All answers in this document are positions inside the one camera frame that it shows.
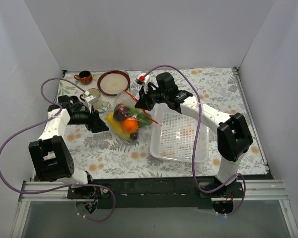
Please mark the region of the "green fake bell pepper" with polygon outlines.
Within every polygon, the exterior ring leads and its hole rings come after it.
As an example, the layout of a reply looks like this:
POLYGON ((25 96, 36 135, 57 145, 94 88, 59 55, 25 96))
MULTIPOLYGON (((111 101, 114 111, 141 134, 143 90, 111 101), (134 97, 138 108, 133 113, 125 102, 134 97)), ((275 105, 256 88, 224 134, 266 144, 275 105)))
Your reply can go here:
POLYGON ((148 119, 142 112, 137 114, 137 121, 139 124, 139 127, 147 127, 152 124, 152 121, 148 119))

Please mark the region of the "yellow fake banana bunch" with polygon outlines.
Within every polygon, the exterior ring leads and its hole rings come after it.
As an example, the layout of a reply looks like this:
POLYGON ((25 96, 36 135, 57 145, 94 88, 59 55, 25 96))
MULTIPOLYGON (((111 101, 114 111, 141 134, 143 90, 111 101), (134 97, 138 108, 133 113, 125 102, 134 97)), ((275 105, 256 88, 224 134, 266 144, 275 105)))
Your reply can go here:
POLYGON ((114 119, 113 113, 109 113, 108 115, 106 115, 105 119, 117 135, 124 139, 130 139, 130 134, 123 129, 120 122, 114 119))

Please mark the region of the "round dark purple fake fruit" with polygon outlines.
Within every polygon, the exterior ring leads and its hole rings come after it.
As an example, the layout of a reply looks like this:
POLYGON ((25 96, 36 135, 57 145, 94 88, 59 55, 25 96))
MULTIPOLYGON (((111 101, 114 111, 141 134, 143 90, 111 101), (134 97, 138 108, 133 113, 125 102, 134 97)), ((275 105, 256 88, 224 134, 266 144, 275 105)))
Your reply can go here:
POLYGON ((130 117, 130 109, 124 104, 117 104, 113 111, 113 118, 116 121, 122 122, 130 117))

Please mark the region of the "clear zip top bag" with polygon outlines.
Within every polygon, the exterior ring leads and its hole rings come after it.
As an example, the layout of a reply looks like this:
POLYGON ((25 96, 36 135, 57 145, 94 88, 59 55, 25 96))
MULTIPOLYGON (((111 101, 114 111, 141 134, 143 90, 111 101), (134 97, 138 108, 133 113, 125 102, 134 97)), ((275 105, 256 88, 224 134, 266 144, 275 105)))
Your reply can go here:
POLYGON ((104 116, 107 126, 119 137, 128 141, 136 141, 140 131, 153 123, 161 125, 146 110, 137 109, 135 107, 137 102, 135 96, 123 90, 117 94, 113 106, 104 116))

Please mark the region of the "orange fake fruit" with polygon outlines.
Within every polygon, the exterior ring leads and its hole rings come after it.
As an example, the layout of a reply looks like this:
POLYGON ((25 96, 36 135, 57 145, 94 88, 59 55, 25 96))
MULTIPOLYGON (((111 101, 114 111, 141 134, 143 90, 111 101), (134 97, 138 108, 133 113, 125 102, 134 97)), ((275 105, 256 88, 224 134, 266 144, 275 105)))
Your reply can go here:
POLYGON ((127 133, 134 133, 139 128, 139 123, 135 118, 127 118, 122 122, 123 129, 127 133))

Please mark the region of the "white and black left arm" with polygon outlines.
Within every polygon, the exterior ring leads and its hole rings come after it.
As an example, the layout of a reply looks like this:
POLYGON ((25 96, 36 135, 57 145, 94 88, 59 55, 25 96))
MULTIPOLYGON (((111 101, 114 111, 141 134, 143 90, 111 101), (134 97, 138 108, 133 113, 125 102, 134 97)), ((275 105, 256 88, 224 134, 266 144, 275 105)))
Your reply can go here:
POLYGON ((72 191, 84 198, 96 198, 99 189, 92 183, 89 172, 75 167, 74 160, 63 139, 67 125, 84 125, 88 131, 99 133, 109 127, 99 112, 88 110, 76 96, 59 96, 61 112, 57 105, 48 107, 50 119, 37 141, 30 142, 29 152, 39 181, 70 184, 72 191))

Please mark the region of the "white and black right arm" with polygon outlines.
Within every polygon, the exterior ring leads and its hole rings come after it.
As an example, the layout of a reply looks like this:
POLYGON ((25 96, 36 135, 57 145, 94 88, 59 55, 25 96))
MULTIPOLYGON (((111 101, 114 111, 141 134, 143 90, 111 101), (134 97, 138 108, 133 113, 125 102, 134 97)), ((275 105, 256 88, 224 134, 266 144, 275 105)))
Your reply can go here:
POLYGON ((165 103, 170 109, 197 121, 197 127, 207 126, 217 134, 221 164, 214 182, 198 189, 206 194, 226 197, 233 191, 242 157, 253 143, 245 117, 236 113, 216 110, 199 102, 199 97, 186 90, 179 90, 173 76, 164 72, 156 77, 154 85, 150 76, 139 74, 136 82, 141 85, 136 108, 150 111, 156 104, 165 103))

